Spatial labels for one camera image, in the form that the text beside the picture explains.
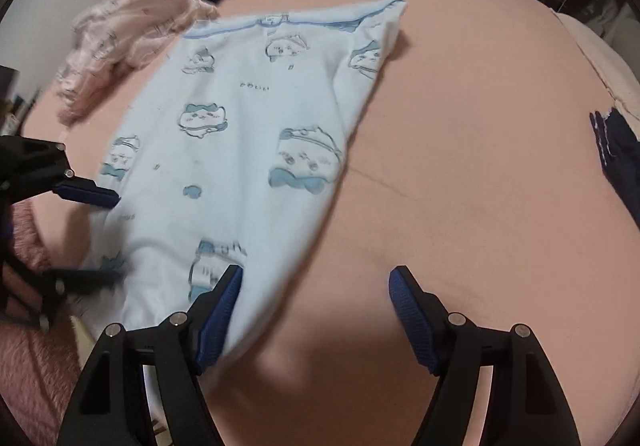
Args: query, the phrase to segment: blue rubber fingertip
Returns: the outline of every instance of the blue rubber fingertip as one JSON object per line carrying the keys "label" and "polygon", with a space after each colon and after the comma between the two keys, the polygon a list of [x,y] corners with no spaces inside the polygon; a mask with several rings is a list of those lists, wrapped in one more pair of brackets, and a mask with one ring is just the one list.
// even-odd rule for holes
{"label": "blue rubber fingertip", "polygon": [[438,355],[434,348],[433,330],[398,269],[392,270],[389,275],[389,297],[414,349],[415,358],[434,374]]}
{"label": "blue rubber fingertip", "polygon": [[242,268],[239,267],[229,285],[220,297],[216,308],[202,327],[198,339],[198,353],[196,363],[201,372],[208,366],[215,365],[225,346],[226,331],[229,328],[231,313],[236,305],[242,285]]}

